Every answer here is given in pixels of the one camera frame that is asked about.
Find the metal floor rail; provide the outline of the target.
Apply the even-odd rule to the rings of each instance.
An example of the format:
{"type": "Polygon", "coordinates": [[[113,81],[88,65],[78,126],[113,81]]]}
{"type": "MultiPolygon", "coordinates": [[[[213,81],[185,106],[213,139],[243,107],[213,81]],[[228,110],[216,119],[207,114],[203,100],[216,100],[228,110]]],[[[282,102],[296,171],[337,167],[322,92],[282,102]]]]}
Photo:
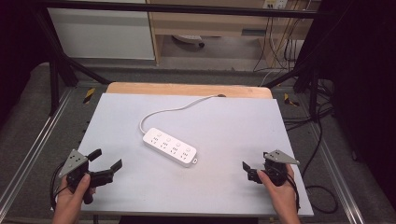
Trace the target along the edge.
{"type": "Polygon", "coordinates": [[[19,166],[16,174],[13,176],[4,193],[0,197],[0,222],[5,218],[7,212],[11,205],[13,204],[15,198],[17,197],[21,187],[26,180],[27,176],[32,170],[32,167],[35,164],[38,156],[41,153],[42,148],[46,145],[47,140],[50,137],[52,130],[57,124],[60,116],[64,112],[64,109],[70,99],[71,93],[74,91],[74,88],[67,88],[59,101],[59,107],[55,110],[55,112],[49,116],[40,130],[38,136],[35,141],[29,148],[26,156],[24,157],[21,165],[19,166]]]}
{"type": "Polygon", "coordinates": [[[339,169],[335,159],[332,156],[332,153],[325,141],[325,138],[320,136],[322,134],[320,126],[317,123],[311,123],[310,127],[312,132],[315,134],[315,137],[320,141],[320,143],[318,144],[318,151],[320,152],[321,158],[323,159],[323,162],[329,172],[332,184],[335,188],[340,203],[343,206],[349,223],[364,224],[365,221],[361,214],[361,210],[357,206],[353,195],[347,185],[347,182],[345,181],[341,170],[339,169]]]}

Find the black curtain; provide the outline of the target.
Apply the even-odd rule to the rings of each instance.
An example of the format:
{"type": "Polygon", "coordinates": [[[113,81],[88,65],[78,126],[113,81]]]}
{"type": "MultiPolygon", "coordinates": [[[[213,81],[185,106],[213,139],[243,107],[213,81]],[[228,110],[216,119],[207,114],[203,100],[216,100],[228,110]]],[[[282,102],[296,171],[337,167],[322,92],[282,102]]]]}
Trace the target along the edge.
{"type": "Polygon", "coordinates": [[[27,0],[0,0],[0,125],[48,57],[27,0]]]}
{"type": "Polygon", "coordinates": [[[346,4],[324,74],[348,140],[396,207],[396,0],[346,4]]]}

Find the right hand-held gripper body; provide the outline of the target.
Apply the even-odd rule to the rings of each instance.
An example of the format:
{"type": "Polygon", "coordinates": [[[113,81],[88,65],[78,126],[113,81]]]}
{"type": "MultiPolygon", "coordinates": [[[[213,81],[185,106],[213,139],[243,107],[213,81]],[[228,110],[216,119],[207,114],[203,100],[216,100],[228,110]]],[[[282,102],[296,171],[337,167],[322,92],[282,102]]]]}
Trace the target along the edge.
{"type": "Polygon", "coordinates": [[[267,158],[263,164],[264,172],[277,187],[282,186],[287,181],[288,171],[286,165],[300,164],[299,161],[279,149],[268,152],[267,158]]]}

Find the wooden table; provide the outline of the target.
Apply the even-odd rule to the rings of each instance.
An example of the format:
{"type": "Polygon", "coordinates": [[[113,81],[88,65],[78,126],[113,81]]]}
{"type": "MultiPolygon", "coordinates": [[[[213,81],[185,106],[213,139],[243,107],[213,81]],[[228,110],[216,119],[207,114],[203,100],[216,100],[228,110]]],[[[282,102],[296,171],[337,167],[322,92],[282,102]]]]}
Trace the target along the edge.
{"type": "Polygon", "coordinates": [[[267,88],[238,85],[195,85],[175,83],[113,82],[106,93],[207,96],[223,94],[236,98],[272,99],[267,88]]]}

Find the person's right hand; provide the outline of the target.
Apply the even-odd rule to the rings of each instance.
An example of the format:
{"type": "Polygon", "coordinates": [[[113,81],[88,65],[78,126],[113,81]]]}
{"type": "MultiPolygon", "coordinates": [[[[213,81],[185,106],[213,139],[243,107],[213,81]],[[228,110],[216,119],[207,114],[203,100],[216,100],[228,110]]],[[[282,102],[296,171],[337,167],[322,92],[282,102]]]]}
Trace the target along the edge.
{"type": "Polygon", "coordinates": [[[290,183],[277,187],[264,172],[259,170],[257,175],[270,194],[273,207],[279,217],[290,217],[297,214],[296,195],[290,183]]]}

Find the wooden desk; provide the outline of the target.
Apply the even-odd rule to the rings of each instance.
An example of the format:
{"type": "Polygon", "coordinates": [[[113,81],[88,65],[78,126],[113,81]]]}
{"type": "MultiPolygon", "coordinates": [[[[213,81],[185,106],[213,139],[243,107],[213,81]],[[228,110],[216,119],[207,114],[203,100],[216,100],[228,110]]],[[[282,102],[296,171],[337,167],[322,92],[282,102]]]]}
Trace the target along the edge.
{"type": "MultiPolygon", "coordinates": [[[[209,7],[263,8],[264,0],[146,0],[148,4],[209,7]]],[[[288,0],[284,9],[313,10],[321,0],[288,0]]],[[[279,68],[280,54],[286,41],[305,39],[312,24],[310,19],[260,18],[252,16],[150,12],[148,14],[155,60],[162,57],[163,38],[167,35],[247,36],[257,37],[267,65],[279,68]]]]}

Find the black metal frame bar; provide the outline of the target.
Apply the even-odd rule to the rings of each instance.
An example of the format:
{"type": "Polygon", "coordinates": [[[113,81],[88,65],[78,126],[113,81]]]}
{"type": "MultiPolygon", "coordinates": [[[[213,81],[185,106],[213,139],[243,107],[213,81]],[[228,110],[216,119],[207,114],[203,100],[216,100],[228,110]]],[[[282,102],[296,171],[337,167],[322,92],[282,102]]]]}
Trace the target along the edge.
{"type": "Polygon", "coordinates": [[[295,19],[322,19],[322,18],[328,18],[332,15],[332,13],[328,11],[259,9],[259,8],[246,8],[246,7],[209,7],[209,6],[189,6],[189,5],[137,4],[137,3],[67,1],[67,0],[35,0],[35,3],[39,4],[42,7],[51,7],[51,8],[210,14],[210,15],[276,17],[276,18],[295,18],[295,19]]]}

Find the white table board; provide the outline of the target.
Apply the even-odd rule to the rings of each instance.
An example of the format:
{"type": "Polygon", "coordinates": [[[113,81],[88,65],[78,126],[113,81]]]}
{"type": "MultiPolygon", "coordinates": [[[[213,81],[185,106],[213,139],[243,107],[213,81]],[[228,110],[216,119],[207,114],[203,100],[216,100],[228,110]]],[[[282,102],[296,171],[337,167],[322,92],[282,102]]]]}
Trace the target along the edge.
{"type": "Polygon", "coordinates": [[[274,99],[105,93],[78,148],[101,148],[90,168],[118,160],[112,183],[98,188],[84,213],[265,217],[273,214],[265,186],[249,181],[244,161],[262,168],[263,152],[293,153],[274,99]],[[185,168],[143,142],[157,128],[197,149],[185,168]]]}

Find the white power strip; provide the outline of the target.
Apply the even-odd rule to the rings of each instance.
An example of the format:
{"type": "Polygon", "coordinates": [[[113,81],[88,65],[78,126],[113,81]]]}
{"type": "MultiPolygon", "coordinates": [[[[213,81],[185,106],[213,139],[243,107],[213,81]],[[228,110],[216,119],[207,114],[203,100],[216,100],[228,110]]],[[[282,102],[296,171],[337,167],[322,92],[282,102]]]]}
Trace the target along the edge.
{"type": "Polygon", "coordinates": [[[183,167],[190,167],[198,162],[195,147],[159,129],[149,129],[143,136],[143,142],[151,149],[183,167]]]}

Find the person's left hand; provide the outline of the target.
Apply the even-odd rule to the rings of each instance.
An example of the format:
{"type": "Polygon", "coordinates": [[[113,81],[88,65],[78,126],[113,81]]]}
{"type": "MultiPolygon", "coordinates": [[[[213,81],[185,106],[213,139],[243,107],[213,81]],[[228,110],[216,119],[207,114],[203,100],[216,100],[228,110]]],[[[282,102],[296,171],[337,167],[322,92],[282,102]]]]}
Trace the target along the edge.
{"type": "Polygon", "coordinates": [[[76,218],[80,212],[83,197],[86,192],[91,195],[95,193],[95,189],[90,187],[91,176],[85,174],[79,181],[77,188],[72,192],[67,186],[67,180],[64,176],[61,182],[61,191],[57,196],[57,204],[55,208],[56,217],[76,218]]]}

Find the white wall socket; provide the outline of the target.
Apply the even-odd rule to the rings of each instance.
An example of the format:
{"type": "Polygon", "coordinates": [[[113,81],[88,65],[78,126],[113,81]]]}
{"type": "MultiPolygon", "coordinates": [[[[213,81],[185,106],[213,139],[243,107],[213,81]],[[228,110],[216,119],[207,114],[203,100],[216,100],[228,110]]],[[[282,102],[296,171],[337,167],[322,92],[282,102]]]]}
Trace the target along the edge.
{"type": "Polygon", "coordinates": [[[262,7],[268,9],[284,9],[288,0],[264,0],[262,7]]]}

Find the white chair base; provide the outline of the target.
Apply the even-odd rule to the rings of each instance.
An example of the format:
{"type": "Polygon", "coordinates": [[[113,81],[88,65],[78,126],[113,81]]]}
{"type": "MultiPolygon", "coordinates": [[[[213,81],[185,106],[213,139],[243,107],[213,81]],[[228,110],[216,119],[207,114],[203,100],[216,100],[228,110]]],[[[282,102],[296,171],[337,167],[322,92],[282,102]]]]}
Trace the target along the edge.
{"type": "Polygon", "coordinates": [[[200,48],[205,46],[203,39],[199,35],[174,35],[174,38],[184,43],[198,45],[200,48]]]}

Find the black metal frame strut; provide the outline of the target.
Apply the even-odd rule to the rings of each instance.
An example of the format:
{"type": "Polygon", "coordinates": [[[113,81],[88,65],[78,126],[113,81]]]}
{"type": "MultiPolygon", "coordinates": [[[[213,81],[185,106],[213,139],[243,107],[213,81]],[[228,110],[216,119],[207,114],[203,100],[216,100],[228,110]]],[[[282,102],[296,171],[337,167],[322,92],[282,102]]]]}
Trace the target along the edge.
{"type": "Polygon", "coordinates": [[[49,57],[51,98],[49,114],[51,116],[54,115],[60,107],[59,78],[63,80],[66,87],[76,87],[78,84],[78,78],[75,74],[75,70],[78,70],[101,84],[108,85],[111,83],[110,80],[97,75],[87,67],[66,55],[50,19],[50,14],[46,9],[32,7],[31,12],[33,13],[33,17],[37,23],[40,33],[44,36],[45,51],[49,57]]]}
{"type": "Polygon", "coordinates": [[[321,51],[321,42],[325,37],[325,31],[326,23],[320,20],[314,20],[307,33],[294,68],[285,75],[264,84],[264,87],[271,89],[275,85],[280,84],[291,77],[297,77],[297,81],[294,84],[293,89],[295,92],[303,92],[306,89],[310,90],[308,110],[309,115],[314,119],[314,121],[318,120],[318,114],[316,112],[318,93],[317,58],[321,51]]]}

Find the white cabinet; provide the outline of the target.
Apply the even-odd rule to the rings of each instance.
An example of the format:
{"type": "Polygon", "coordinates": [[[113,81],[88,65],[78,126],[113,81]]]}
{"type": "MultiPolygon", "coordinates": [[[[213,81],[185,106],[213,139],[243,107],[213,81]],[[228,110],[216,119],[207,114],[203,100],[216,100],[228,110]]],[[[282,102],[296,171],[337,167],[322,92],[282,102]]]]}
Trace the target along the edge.
{"type": "Polygon", "coordinates": [[[147,12],[49,8],[72,58],[154,60],[147,12]]]}

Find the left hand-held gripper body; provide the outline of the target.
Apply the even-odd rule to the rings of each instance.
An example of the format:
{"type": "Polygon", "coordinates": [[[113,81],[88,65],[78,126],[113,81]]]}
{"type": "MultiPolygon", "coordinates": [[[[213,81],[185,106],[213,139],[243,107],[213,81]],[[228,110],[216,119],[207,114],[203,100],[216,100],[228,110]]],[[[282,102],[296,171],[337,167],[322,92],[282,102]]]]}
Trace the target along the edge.
{"type": "MultiPolygon", "coordinates": [[[[73,149],[67,157],[64,167],[59,173],[59,177],[66,176],[68,188],[74,192],[78,186],[79,181],[85,174],[91,176],[91,188],[100,187],[110,182],[110,170],[104,170],[99,172],[91,172],[89,170],[89,160],[87,156],[82,155],[77,150],[73,149]]],[[[89,192],[86,192],[83,197],[85,204],[93,202],[93,197],[89,192]]]]}

